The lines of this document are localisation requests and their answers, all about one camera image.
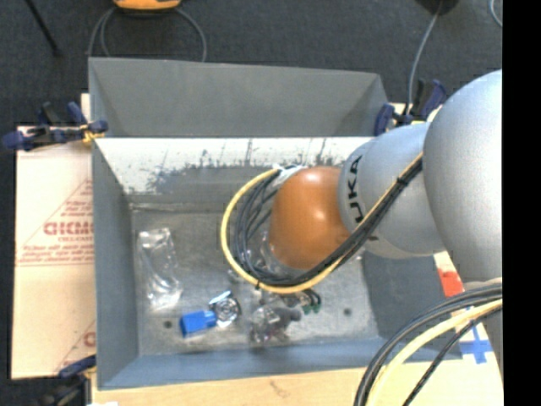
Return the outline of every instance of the cardboard sheet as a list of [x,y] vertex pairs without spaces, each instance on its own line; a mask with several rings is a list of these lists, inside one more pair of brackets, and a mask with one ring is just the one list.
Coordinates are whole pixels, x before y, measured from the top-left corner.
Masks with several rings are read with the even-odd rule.
[[96,351],[90,148],[17,158],[11,376],[53,376]]

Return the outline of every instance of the dark floor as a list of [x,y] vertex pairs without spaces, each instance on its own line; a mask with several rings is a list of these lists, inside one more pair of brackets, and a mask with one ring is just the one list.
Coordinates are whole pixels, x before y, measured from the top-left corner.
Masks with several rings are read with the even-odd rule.
[[[63,109],[87,88],[86,49],[110,0],[34,0],[63,56],[54,57],[25,0],[0,0],[0,134],[33,121],[44,102]],[[502,28],[490,0],[445,0],[417,77],[448,93],[502,67]],[[407,99],[413,59],[440,0],[188,0],[208,41],[209,62],[375,72],[388,98]],[[501,18],[503,0],[494,1]],[[198,36],[177,15],[113,15],[107,45],[117,56],[198,60]],[[101,55],[99,44],[95,54]],[[0,404],[24,405],[56,381],[7,381],[14,259],[14,161],[0,156]]]

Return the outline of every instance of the metal part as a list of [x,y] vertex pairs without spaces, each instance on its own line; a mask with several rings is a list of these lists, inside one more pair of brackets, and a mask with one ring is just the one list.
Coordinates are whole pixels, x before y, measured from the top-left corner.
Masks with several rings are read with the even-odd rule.
[[209,309],[216,314],[216,324],[219,327],[231,325],[240,315],[241,307],[231,290],[216,296],[209,301]]
[[303,317],[299,310],[284,307],[263,305],[251,317],[250,340],[262,344],[276,337],[286,341],[286,329],[292,321],[300,321]]

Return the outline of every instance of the wire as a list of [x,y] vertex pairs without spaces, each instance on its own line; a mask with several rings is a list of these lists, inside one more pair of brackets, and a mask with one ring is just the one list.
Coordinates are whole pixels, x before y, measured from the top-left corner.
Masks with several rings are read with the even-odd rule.
[[[398,179],[391,185],[387,191],[380,197],[374,206],[365,215],[364,219],[357,225],[353,233],[341,244],[335,251],[327,256],[314,268],[304,272],[295,278],[284,278],[273,275],[265,275],[261,270],[255,269],[249,262],[248,251],[242,252],[243,244],[239,244],[233,240],[234,248],[237,252],[237,257],[233,255],[228,244],[228,224],[238,202],[250,191],[248,195],[249,201],[253,203],[261,191],[269,184],[268,179],[276,178],[280,170],[272,169],[256,176],[248,181],[231,199],[224,212],[221,227],[220,227],[220,242],[221,248],[227,262],[232,269],[245,281],[253,284],[257,288],[263,288],[269,292],[277,294],[292,294],[303,291],[307,288],[312,288],[315,284],[325,279],[337,267],[343,265],[351,259],[351,257],[364,245],[366,240],[376,229],[381,219],[387,213],[392,203],[403,189],[411,182],[411,180],[422,169],[423,153],[418,156],[406,167],[400,174]],[[239,215],[246,215],[245,207],[241,208]]]
[[486,315],[481,315],[480,317],[468,322],[460,331],[457,331],[455,335],[447,342],[444,348],[441,349],[438,355],[434,358],[429,368],[424,372],[424,374],[421,376],[421,378],[417,382],[417,385],[415,386],[415,388],[410,392],[406,400],[404,400],[404,403],[402,404],[402,406],[409,406],[412,403],[412,401],[421,392],[421,389],[423,389],[424,385],[426,385],[426,382],[429,380],[429,378],[434,374],[438,366],[441,364],[441,362],[443,361],[443,358],[449,353],[449,351],[452,348],[455,347],[455,345],[460,341],[462,337],[464,337],[468,332],[470,332],[483,319],[487,319],[488,317],[500,311],[501,311],[501,308],[498,308],[498,309],[488,312]]
[[453,296],[452,298],[444,299],[437,305],[428,308],[420,315],[413,318],[393,337],[391,337],[370,361],[369,366],[364,372],[363,379],[359,383],[357,394],[355,396],[355,406],[363,406],[366,404],[376,376],[385,363],[387,357],[402,341],[402,339],[413,332],[418,332],[420,329],[427,326],[431,321],[440,321],[442,317],[446,317],[454,311],[463,310],[471,305],[484,305],[493,302],[496,299],[501,299],[502,293],[503,285],[501,283],[490,284],[481,288],[463,292]]
[[417,66],[418,66],[419,60],[421,59],[421,54],[423,53],[423,49],[424,49],[424,46],[426,45],[426,41],[429,39],[430,33],[432,32],[432,29],[434,28],[436,20],[440,16],[441,8],[443,7],[443,2],[444,0],[440,0],[440,3],[438,4],[438,8],[434,12],[432,19],[430,20],[429,26],[424,32],[423,38],[421,39],[421,44],[419,45],[415,58],[413,59],[412,70],[409,74],[409,80],[407,82],[407,104],[406,104],[406,107],[404,108],[404,112],[403,112],[404,115],[409,114],[411,107],[413,106],[412,105],[413,104],[413,79],[415,78],[415,73],[417,72]]
[[[203,32],[201,27],[197,24],[195,19],[193,19],[188,14],[186,14],[186,12],[184,12],[182,9],[175,8],[174,10],[177,14],[185,18],[199,35],[199,39],[201,41],[201,47],[202,47],[201,62],[205,62],[207,58],[207,43],[206,43],[205,33]],[[111,53],[109,52],[109,48],[107,47],[105,33],[106,33],[107,23],[109,22],[109,19],[111,18],[112,14],[116,11],[117,11],[116,7],[108,9],[96,22],[96,25],[94,26],[92,33],[90,34],[89,45],[86,50],[86,55],[88,57],[90,57],[94,51],[96,37],[98,36],[98,34],[100,35],[101,50],[107,57],[111,56]]]
[[422,348],[426,343],[439,335],[449,331],[452,328],[460,326],[466,321],[486,315],[487,313],[499,309],[502,306],[502,299],[497,299],[494,302],[489,302],[479,307],[466,310],[465,312],[455,315],[447,321],[442,321],[440,324],[430,328],[428,331],[423,332],[421,335],[415,337],[410,343],[407,344],[392,361],[385,367],[385,369],[377,376],[376,381],[372,389],[370,390],[366,406],[373,406],[376,402],[377,397],[381,393],[382,387],[385,385],[385,382],[391,377],[391,375],[396,371],[396,369],[410,356]]
[[503,22],[501,21],[500,18],[498,18],[498,15],[496,15],[496,11],[494,9],[494,3],[495,3],[496,0],[489,0],[489,11],[490,11],[490,14],[492,15],[492,18],[494,18],[495,22],[501,27],[503,28],[504,24]]

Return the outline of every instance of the gray bin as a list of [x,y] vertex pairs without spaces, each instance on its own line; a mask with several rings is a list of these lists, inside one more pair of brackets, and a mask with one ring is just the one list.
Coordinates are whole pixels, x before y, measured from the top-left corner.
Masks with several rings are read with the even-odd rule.
[[[322,311],[292,325],[289,342],[252,347],[245,314],[238,328],[186,343],[180,314],[204,309],[230,285],[216,238],[226,203],[275,163],[340,167],[373,128],[373,111],[385,100],[380,79],[93,58],[90,80],[93,118],[111,125],[93,150],[99,388],[366,366],[403,323],[443,298],[432,257],[364,253],[317,287]],[[180,307],[157,315],[141,299],[134,242],[138,231],[164,226],[184,263],[186,288]],[[248,299],[248,285],[235,287]],[[433,359],[437,343],[413,358]]]

